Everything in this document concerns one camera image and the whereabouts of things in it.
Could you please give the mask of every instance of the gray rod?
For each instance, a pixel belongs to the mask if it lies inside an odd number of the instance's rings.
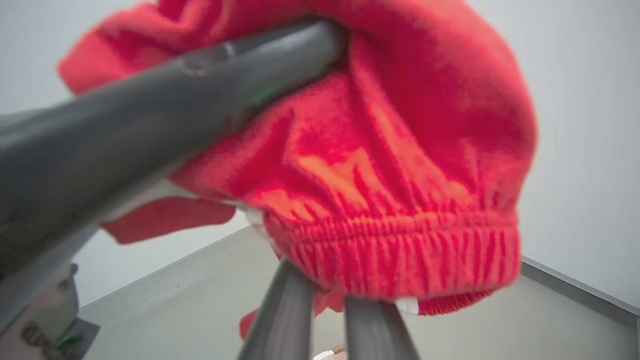
[[[295,24],[0,124],[0,332],[84,245],[86,229],[334,69],[345,44],[331,22]]]
[[[419,360],[393,304],[346,297],[349,360]]]
[[[309,359],[313,291],[313,283],[283,259],[238,360]]]

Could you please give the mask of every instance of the white backdrop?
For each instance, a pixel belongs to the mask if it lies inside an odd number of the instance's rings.
[[[54,64],[92,24],[135,2],[3,0],[0,113],[67,98]],[[640,307],[640,2],[469,3],[513,46],[540,118],[540,150],[520,206],[524,254]],[[245,225],[236,216],[127,247],[100,233],[76,258],[81,302]]]

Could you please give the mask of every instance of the wrinkled fabric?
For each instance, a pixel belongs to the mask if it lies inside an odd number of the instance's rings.
[[[160,0],[101,22],[60,74],[81,94],[312,16],[349,29],[345,64],[172,175],[189,196],[104,227],[143,240],[224,221],[232,209],[218,201],[237,200],[338,298],[417,299],[434,315],[511,284],[534,112],[508,46],[463,1]]]

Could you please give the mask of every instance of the red garment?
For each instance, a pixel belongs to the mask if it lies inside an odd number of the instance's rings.
[[[60,73],[80,94],[313,15],[350,30],[348,64],[171,176],[199,199],[106,229],[130,242],[221,222],[223,197],[263,210],[282,253],[339,294],[417,298],[432,315],[511,284],[534,112],[511,51],[463,1],[160,0],[103,21]]]

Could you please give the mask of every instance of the ribbed hem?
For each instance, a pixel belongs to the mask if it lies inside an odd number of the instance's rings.
[[[278,248],[322,286],[369,299],[419,300],[450,313],[511,284],[520,272],[515,215],[420,213],[290,224],[267,215]]]

